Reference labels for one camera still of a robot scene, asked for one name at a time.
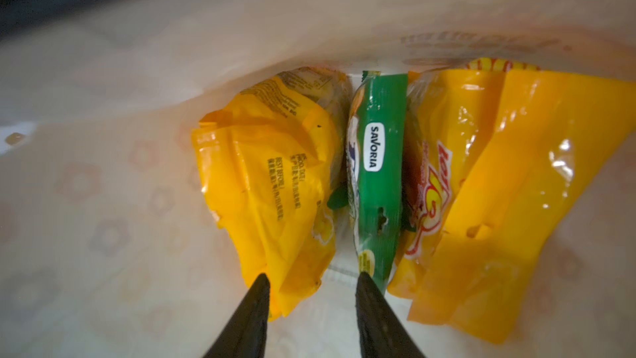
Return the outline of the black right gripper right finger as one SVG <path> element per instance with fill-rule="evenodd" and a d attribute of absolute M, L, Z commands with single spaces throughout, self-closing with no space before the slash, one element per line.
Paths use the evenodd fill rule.
<path fill-rule="evenodd" d="M 425 358 L 368 273 L 359 275 L 355 306 L 363 358 Z"/>

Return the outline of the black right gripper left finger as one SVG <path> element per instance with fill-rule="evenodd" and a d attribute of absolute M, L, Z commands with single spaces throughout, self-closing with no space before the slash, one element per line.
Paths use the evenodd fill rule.
<path fill-rule="evenodd" d="M 263 358 L 269 308 L 270 282 L 261 273 L 204 357 Z"/>

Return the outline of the white printed paper bag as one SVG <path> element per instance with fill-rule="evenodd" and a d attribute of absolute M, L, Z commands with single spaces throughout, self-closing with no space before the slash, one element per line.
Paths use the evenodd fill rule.
<path fill-rule="evenodd" d="M 1 43 L 1 354 L 199 357 L 246 293 L 190 131 L 298 66 L 635 77 L 635 0 L 114 0 Z"/>

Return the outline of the yellow lemon candy bag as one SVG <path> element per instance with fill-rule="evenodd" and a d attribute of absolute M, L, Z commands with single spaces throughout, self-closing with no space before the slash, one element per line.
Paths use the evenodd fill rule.
<path fill-rule="evenodd" d="M 205 202 L 245 283 L 268 277 L 271 320 L 320 288 L 336 254 L 329 201 L 345 175 L 351 98 L 345 73 L 302 67 L 242 90 L 192 131 Z"/>

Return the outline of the small green snack box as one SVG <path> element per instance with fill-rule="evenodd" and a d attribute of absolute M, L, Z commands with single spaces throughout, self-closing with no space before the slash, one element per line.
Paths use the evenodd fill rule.
<path fill-rule="evenodd" d="M 346 137 L 349 222 L 359 272 L 385 293 L 402 232 L 406 74 L 365 71 L 350 106 Z"/>

